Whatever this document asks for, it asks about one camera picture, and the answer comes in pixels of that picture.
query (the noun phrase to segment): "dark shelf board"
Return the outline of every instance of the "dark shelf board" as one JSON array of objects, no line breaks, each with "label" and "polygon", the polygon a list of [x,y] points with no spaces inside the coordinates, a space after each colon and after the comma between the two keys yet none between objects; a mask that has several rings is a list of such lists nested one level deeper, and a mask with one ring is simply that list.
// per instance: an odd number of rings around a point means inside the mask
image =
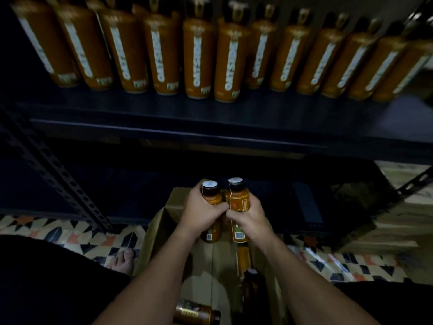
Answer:
[{"label": "dark shelf board", "polygon": [[384,105],[295,91],[243,91],[233,104],[86,87],[18,102],[47,136],[127,137],[433,164],[433,108],[404,95]]}]

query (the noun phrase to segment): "forearm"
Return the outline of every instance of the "forearm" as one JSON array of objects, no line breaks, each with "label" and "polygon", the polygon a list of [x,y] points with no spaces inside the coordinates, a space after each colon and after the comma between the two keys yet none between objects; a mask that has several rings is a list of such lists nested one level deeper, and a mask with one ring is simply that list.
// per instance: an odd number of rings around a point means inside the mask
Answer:
[{"label": "forearm", "polygon": [[193,242],[194,237],[178,226],[144,271],[116,297],[94,325],[171,324]]},{"label": "forearm", "polygon": [[357,303],[299,260],[274,234],[261,249],[274,270],[284,302],[297,325],[378,324]]}]

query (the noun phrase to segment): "foot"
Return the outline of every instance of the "foot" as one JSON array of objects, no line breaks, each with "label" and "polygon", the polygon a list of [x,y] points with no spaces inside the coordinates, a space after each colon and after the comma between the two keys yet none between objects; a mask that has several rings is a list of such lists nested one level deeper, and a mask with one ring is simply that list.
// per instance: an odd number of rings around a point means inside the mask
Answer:
[{"label": "foot", "polygon": [[131,249],[120,251],[117,253],[117,257],[113,257],[106,267],[131,277],[134,271],[134,251]]}]

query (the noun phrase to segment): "hand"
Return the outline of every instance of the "hand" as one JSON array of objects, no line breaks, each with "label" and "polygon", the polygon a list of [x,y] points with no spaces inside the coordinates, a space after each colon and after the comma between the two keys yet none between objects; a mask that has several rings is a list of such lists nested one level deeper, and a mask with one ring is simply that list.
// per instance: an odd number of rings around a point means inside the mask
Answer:
[{"label": "hand", "polygon": [[246,212],[228,210],[226,217],[236,221],[262,251],[265,249],[268,240],[274,236],[274,232],[266,220],[265,211],[263,211],[260,200],[251,192],[249,193],[249,210]]},{"label": "hand", "polygon": [[214,221],[229,209],[226,202],[210,205],[201,195],[201,180],[189,192],[185,201],[184,212],[178,226],[196,239],[202,231],[207,230]]}]

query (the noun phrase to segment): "white cap top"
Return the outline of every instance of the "white cap top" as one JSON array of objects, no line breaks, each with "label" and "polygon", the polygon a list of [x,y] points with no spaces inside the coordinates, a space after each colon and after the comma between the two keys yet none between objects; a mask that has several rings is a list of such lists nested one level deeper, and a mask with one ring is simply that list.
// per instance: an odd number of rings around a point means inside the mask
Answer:
[{"label": "white cap top", "polygon": [[206,187],[206,188],[213,188],[213,187],[216,187],[218,185],[218,182],[216,182],[214,180],[206,180],[206,181],[203,181],[202,185],[203,185],[203,187]]},{"label": "white cap top", "polygon": [[234,178],[230,178],[229,182],[232,184],[238,183],[238,182],[242,182],[242,178],[239,177],[234,177]]}]

